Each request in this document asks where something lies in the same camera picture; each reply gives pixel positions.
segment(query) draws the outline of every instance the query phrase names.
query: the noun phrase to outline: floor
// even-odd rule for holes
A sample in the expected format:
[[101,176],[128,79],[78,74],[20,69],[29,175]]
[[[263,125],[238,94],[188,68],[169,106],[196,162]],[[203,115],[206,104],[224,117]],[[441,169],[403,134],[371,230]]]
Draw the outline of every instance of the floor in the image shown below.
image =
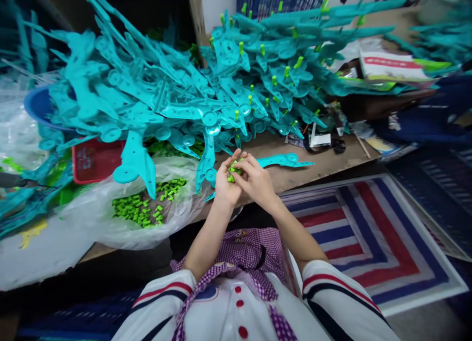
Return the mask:
[[402,341],[459,341],[466,328],[446,301],[438,301],[387,318]]

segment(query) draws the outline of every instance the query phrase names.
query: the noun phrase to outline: white shirt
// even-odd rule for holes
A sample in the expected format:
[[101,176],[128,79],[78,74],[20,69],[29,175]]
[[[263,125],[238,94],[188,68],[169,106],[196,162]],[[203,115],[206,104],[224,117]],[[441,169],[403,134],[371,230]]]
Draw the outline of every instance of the white shirt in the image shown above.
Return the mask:
[[[272,273],[275,305],[299,341],[398,341],[364,288],[324,261],[303,269],[303,300]],[[175,315],[196,285],[189,270],[147,284],[113,341],[171,341]],[[266,302],[238,279],[217,278],[185,315],[188,341],[277,341]]]

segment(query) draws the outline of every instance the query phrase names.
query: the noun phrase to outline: blue plastic basin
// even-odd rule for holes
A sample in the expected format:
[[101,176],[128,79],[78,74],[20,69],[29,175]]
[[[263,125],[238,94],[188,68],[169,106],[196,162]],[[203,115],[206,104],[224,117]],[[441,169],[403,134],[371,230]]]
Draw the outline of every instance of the blue plastic basin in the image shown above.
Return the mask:
[[45,126],[52,127],[63,132],[76,134],[75,129],[55,125],[46,118],[46,116],[53,113],[48,86],[33,89],[28,93],[25,98],[25,110],[29,116]]

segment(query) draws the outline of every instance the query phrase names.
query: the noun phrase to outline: wooden table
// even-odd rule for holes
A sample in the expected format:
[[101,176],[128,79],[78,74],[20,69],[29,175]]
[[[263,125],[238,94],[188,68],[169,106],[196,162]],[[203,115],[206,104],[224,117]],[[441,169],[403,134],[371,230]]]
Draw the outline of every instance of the wooden table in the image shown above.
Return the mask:
[[[368,158],[355,136],[345,135],[342,139],[346,143],[346,151],[342,154],[335,154],[332,149],[319,154],[310,154],[303,148],[291,144],[285,144],[283,138],[277,135],[271,135],[270,133],[258,134],[254,140],[248,143],[243,143],[242,149],[251,153],[256,158],[270,157],[276,154],[295,153],[298,156],[299,161],[315,163],[313,166],[301,168],[279,166],[267,168],[272,177],[272,183],[276,193],[281,193],[339,171],[353,168],[380,158],[380,154],[369,144],[364,142],[371,157]],[[227,158],[227,153],[218,153],[216,155],[215,167],[219,167],[221,162]],[[251,202],[252,200],[246,194],[243,194],[237,205],[241,206]],[[210,208],[211,202],[207,203],[203,207],[203,210],[194,222],[205,219],[208,216]],[[88,261],[109,254],[113,251],[115,251],[115,249],[97,243],[91,247],[80,262]]]

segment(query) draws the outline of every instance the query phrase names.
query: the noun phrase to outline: purple checkered scarf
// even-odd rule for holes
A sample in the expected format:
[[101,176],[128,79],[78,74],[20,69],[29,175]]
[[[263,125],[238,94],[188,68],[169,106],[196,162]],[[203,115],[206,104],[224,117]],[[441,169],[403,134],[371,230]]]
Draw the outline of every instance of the purple checkered scarf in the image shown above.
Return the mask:
[[[265,260],[259,266],[264,249]],[[174,272],[178,271],[182,268],[184,262],[185,258],[180,262],[173,260],[171,268]],[[182,309],[177,315],[177,327],[172,341],[185,340],[183,321],[188,308],[195,297],[221,274],[225,274],[226,277],[237,277],[239,280],[244,281],[254,294],[259,295],[266,302],[270,319],[280,341],[297,340],[290,324],[274,305],[278,294],[264,273],[274,273],[283,283],[285,277],[281,266],[282,242],[280,241],[277,229],[237,229],[225,233],[220,252],[216,257],[216,263],[197,283],[192,294],[185,300]]]

